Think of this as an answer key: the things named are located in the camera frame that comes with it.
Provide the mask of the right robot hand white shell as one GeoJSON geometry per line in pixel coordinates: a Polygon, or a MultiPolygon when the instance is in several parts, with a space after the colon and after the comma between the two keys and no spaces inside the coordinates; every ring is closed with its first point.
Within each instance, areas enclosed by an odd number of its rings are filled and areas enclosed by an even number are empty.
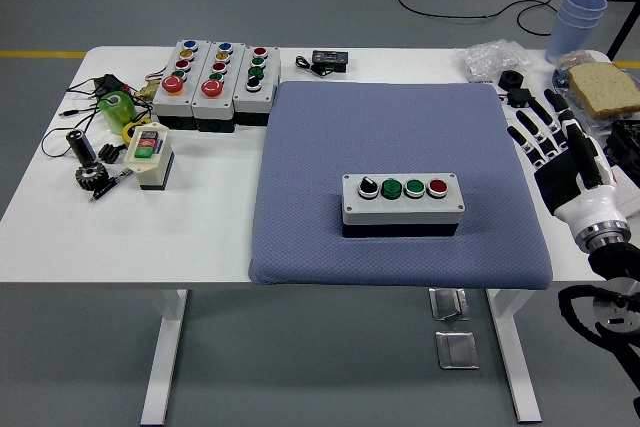
{"type": "Polygon", "coordinates": [[[583,252],[629,241],[630,227],[617,207],[617,181],[602,148],[587,135],[562,95],[550,89],[544,95],[555,115],[527,89],[511,88],[506,98],[530,136],[513,125],[507,132],[535,168],[547,210],[568,225],[583,252]]]}

